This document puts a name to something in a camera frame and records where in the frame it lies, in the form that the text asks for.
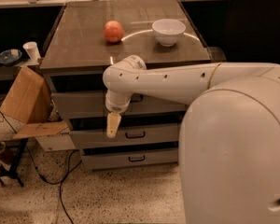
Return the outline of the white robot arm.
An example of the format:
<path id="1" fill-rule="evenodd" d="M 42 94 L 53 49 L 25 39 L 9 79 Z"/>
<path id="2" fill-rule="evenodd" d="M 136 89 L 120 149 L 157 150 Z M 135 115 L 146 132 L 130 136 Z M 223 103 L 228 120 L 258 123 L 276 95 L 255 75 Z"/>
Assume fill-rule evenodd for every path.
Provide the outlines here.
<path id="1" fill-rule="evenodd" d="M 280 64 L 148 69 L 130 56 L 103 81 L 116 113 L 135 93 L 187 105 L 179 132 L 187 224 L 280 224 Z"/>

